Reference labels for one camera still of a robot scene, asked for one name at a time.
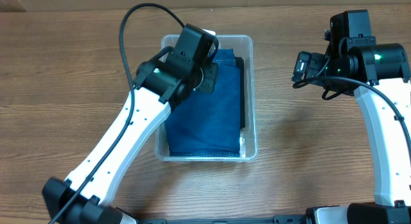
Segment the black cloth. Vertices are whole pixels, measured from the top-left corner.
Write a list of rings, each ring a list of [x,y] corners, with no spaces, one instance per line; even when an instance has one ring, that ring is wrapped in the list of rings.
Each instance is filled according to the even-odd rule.
[[[236,57],[236,67],[240,70],[240,128],[245,128],[245,64],[241,57]]]

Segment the clear plastic storage container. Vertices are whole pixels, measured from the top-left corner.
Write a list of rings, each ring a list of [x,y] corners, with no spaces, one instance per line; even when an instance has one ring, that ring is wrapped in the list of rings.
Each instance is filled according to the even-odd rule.
[[[168,162],[250,162],[258,155],[258,135],[256,131],[256,103],[254,93],[254,53],[253,41],[247,35],[219,35],[220,49],[233,49],[236,57],[245,64],[245,128],[240,129],[239,157],[172,157],[170,156],[164,123],[158,127],[155,136],[155,154]]]

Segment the blue denim jeans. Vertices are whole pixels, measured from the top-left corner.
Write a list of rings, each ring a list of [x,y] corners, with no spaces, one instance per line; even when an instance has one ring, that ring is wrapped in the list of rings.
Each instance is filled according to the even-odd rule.
[[[239,157],[241,70],[233,49],[220,49],[214,92],[192,92],[164,122],[172,157]]]

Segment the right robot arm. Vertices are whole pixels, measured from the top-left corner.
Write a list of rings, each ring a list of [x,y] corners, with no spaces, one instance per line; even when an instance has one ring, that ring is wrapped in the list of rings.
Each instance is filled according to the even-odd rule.
[[[367,10],[332,16],[324,55],[301,53],[295,86],[324,88],[324,100],[353,96],[362,112],[374,168],[374,200],[315,208],[310,223],[410,222],[410,66],[398,43],[378,44]]]

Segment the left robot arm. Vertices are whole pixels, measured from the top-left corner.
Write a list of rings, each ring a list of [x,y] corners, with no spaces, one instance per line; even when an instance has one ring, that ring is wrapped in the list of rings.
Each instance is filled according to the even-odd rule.
[[[51,223],[118,223],[138,220],[111,206],[118,187],[151,134],[192,91],[213,92],[218,50],[213,31],[184,25],[174,46],[142,62],[130,92],[104,136],[64,180],[50,178],[42,189]]]

